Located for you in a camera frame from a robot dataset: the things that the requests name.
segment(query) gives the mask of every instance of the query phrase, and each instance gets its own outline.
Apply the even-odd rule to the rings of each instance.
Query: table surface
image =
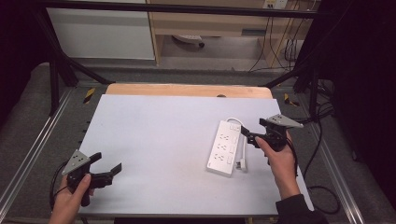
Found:
[[[227,98],[207,97],[219,94]],[[238,117],[251,131],[262,132],[259,118],[279,113],[271,98],[268,89],[256,87],[110,85],[80,150],[88,156],[102,152],[93,173],[120,162],[123,170],[79,212],[109,217],[275,215],[280,198],[274,177],[254,146],[247,145],[247,173],[233,170],[225,177],[205,169],[219,121]],[[241,140],[235,160],[242,153]],[[303,179],[297,180],[312,209]]]

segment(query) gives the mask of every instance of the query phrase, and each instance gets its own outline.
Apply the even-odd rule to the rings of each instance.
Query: person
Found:
[[[324,224],[329,223],[319,211],[311,211],[306,205],[304,195],[301,194],[297,185],[294,170],[294,156],[288,145],[275,152],[265,140],[255,138],[257,144],[268,157],[271,170],[274,174],[281,201],[276,202],[276,210],[279,214],[279,224]]]
[[[301,194],[297,185],[294,171],[294,157],[289,146],[283,150],[275,152],[265,140],[256,137],[257,144],[264,152],[271,164],[276,185],[279,189],[281,201],[276,202],[276,209],[279,214],[279,224],[324,224],[327,219],[319,211],[311,211],[306,205],[304,195]],[[66,187],[66,177],[62,179],[61,190],[56,197],[54,209],[49,220],[49,224],[70,224],[74,223],[81,199],[88,189],[91,176],[85,175],[79,183],[74,193]]]
[[[59,193],[56,196],[55,205],[49,219],[49,224],[72,224],[75,222],[78,209],[81,205],[82,196],[90,187],[91,175],[86,174],[79,182],[74,193],[67,186],[67,176],[62,178]]]

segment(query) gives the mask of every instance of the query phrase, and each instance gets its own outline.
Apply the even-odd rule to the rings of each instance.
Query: cable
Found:
[[[270,22],[270,18],[268,17],[268,20],[267,20],[267,25],[265,26],[265,31],[267,30],[267,28],[268,28],[268,23]],[[264,47],[265,47],[265,37],[266,37],[266,35],[264,35],[264,40],[263,40],[263,43],[262,43],[262,52],[260,53],[260,56],[259,56],[259,59],[254,63],[254,65],[248,70],[248,73],[250,73],[251,72],[251,70],[257,65],[257,63],[260,61],[260,59],[262,58],[262,53],[264,52]]]
[[[331,115],[333,112],[334,112],[334,110],[333,110],[333,107],[332,107],[332,105],[331,105],[331,106],[329,106],[329,107],[324,108],[324,109],[322,110],[322,112],[320,112],[320,113],[318,114],[318,118],[319,118],[319,119],[323,119],[323,118],[325,118],[325,117]],[[309,123],[309,122],[314,121],[312,118],[292,118],[292,119],[295,120],[295,121],[297,121],[297,122],[299,122],[299,123],[302,123],[302,124],[307,124],[307,123]]]
[[[274,56],[275,56],[277,62],[279,63],[279,65],[280,65],[283,69],[287,70],[285,67],[282,66],[282,63],[280,63],[280,60],[279,60],[279,58],[277,58],[277,55],[276,55],[276,53],[275,53],[275,51],[274,51],[274,49],[273,49],[273,47],[272,47],[272,43],[271,43],[272,37],[271,37],[271,35],[272,35],[272,28],[273,28],[273,26],[274,26],[274,17],[271,17],[271,18],[272,18],[272,19],[271,19],[271,29],[270,29],[270,48],[271,48],[271,51],[273,52],[273,54],[274,54]]]
[[[82,221],[82,223],[84,223],[84,224],[89,224],[87,218],[85,218],[85,217],[82,217],[82,218],[81,218],[81,221]]]
[[[314,4],[312,5],[311,9],[308,9],[308,11],[314,10],[315,4],[317,3],[317,0],[314,0]]]
[[[56,179],[58,178],[58,175],[59,175],[59,173],[61,172],[62,168],[64,168],[64,167],[66,166],[67,162],[68,162],[68,161],[64,161],[64,162],[58,167],[58,169],[56,169],[55,174],[54,174],[54,176],[53,176],[53,178],[52,178],[52,180],[51,180],[51,182],[50,182],[50,187],[49,187],[49,207],[50,207],[50,210],[51,210],[51,211],[53,210],[53,205],[55,205],[55,197],[56,197],[56,195],[57,195],[61,190],[63,190],[63,189],[66,188],[66,187],[64,187],[64,188],[58,190],[55,194],[53,193],[53,190],[54,190],[54,188],[55,188]]]
[[[230,120],[235,120],[237,122],[239,122],[242,126],[245,126],[244,123],[242,123],[241,120],[236,119],[236,118],[227,118],[226,121],[230,121]],[[247,148],[247,143],[248,143],[248,139],[244,136],[244,145],[242,147],[242,158],[239,162],[236,163],[236,168],[237,169],[241,169],[242,171],[246,172],[248,170],[248,165],[246,162],[246,148]]]
[[[324,105],[326,105],[326,104],[323,104],[323,105],[321,105],[321,106],[319,107],[319,109],[318,109],[318,116],[320,115],[320,109],[321,109]],[[318,144],[317,144],[317,146],[315,147],[314,153],[312,154],[311,158],[309,159],[308,164],[307,164],[306,167],[305,167],[304,174],[303,174],[303,178],[304,178],[304,179],[305,179],[305,177],[306,177],[306,173],[308,172],[309,166],[311,165],[313,159],[315,158],[315,156],[316,156],[317,153],[318,153],[318,150],[319,150],[319,147],[320,147],[320,143],[321,143],[321,140],[322,140],[323,129],[322,129],[322,126],[321,126],[320,119],[318,119],[318,126],[319,126]]]
[[[291,71],[291,61],[293,61],[293,62],[297,61],[297,44],[298,44],[298,41],[296,39],[296,36],[297,36],[297,34],[298,34],[303,22],[304,22],[304,20],[301,20],[300,24],[297,26],[296,31],[294,32],[294,36],[293,37],[290,36],[291,39],[288,39],[288,42],[286,44],[284,57],[285,57],[285,60],[289,61],[289,71]],[[290,57],[288,58],[287,55],[288,55],[289,42],[291,42],[291,44],[290,44]]]
[[[324,209],[320,208],[319,206],[315,205],[314,203],[312,203],[314,205],[314,207],[316,209],[318,209],[320,212],[328,214],[328,215],[334,215],[334,214],[337,214],[340,211],[340,209],[341,209],[340,199],[337,197],[337,195],[334,192],[332,192],[331,189],[328,189],[328,188],[320,186],[320,185],[307,187],[307,189],[309,189],[311,191],[313,189],[324,189],[324,190],[328,191],[334,197],[335,202],[337,203],[337,205],[336,205],[336,207],[335,207],[335,209],[333,211],[324,210]]]
[[[297,153],[296,153],[296,149],[294,148],[294,144],[290,141],[289,138],[286,138],[286,140],[288,141],[288,146],[291,149],[291,152],[293,153],[293,157],[294,157],[294,172],[295,175],[297,176],[297,167],[298,167],[298,158],[297,158]]]
[[[346,10],[343,12],[343,14],[341,15],[340,19],[335,23],[335,25],[332,27],[332,29],[330,29],[330,31],[323,36],[323,38],[321,38],[321,40],[316,44],[315,48],[312,49],[301,61],[300,64],[303,64],[308,58],[311,57],[311,55],[319,48],[321,47],[321,45],[325,42],[325,40],[327,38],[329,38],[329,36],[332,34],[332,32],[335,30],[335,28],[337,28],[338,24],[341,22],[341,20],[345,17],[345,15],[347,14],[348,10],[350,9],[350,7],[352,6],[353,2],[355,0],[350,0],[349,1],[349,5],[346,7]]]
[[[329,114],[332,113],[332,106],[326,107],[326,108],[324,109],[324,110],[327,110],[325,113],[322,113],[322,114],[320,113],[322,107],[325,106],[325,105],[328,105],[328,104],[330,104],[330,102],[326,102],[326,103],[322,104],[322,105],[318,108],[318,126],[319,126],[318,144],[317,144],[317,146],[316,146],[316,148],[315,148],[315,150],[314,150],[314,152],[313,152],[311,158],[309,159],[308,164],[307,164],[306,167],[305,167],[305,170],[304,170],[304,173],[303,173],[303,179],[306,178],[306,174],[307,174],[307,172],[308,172],[309,166],[312,164],[312,161],[313,161],[313,159],[315,158],[316,154],[318,153],[318,150],[319,150],[319,147],[320,147],[320,143],[321,143],[322,135],[323,135],[323,129],[322,129],[322,125],[321,125],[320,120],[321,120],[322,118],[324,118],[323,116],[327,116],[327,115],[329,115]],[[335,199],[335,201],[336,201],[336,204],[337,204],[337,205],[336,205],[336,208],[335,208],[333,211],[327,211],[327,210],[324,210],[324,209],[320,208],[319,206],[317,206],[317,205],[315,205],[315,204],[313,203],[313,205],[314,205],[314,207],[315,207],[316,209],[318,209],[318,210],[319,210],[320,212],[322,212],[322,213],[329,214],[329,215],[334,215],[334,214],[336,214],[336,213],[339,212],[339,210],[340,210],[340,208],[341,208],[340,200],[338,199],[337,195],[336,195],[334,192],[332,192],[332,190],[330,190],[330,189],[328,189],[328,188],[326,188],[326,187],[323,187],[323,186],[312,186],[312,187],[307,187],[307,188],[308,188],[308,189],[311,189],[311,190],[312,190],[312,189],[325,189],[325,190],[327,190],[327,191],[330,192],[330,194],[334,197],[334,199]]]
[[[257,71],[260,71],[260,70],[271,70],[271,69],[279,69],[279,68],[285,69],[284,67],[266,67],[266,68],[258,68],[256,70],[251,71],[250,73],[257,72]]]

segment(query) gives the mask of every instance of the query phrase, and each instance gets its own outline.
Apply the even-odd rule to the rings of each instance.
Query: white power strip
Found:
[[[209,162],[206,166],[208,171],[227,177],[231,176],[240,133],[240,124],[220,121]]]

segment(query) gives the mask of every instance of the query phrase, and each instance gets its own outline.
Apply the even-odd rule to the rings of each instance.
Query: human hand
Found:
[[[74,223],[76,214],[81,205],[81,199],[91,183],[91,175],[85,175],[80,181],[75,192],[72,193],[67,186],[67,176],[62,179],[60,189],[53,207],[49,224],[71,224]]]
[[[262,138],[256,137],[255,140],[265,156],[268,157],[280,198],[283,200],[300,194],[294,170],[294,156],[290,147],[285,145],[281,151],[276,152]]]

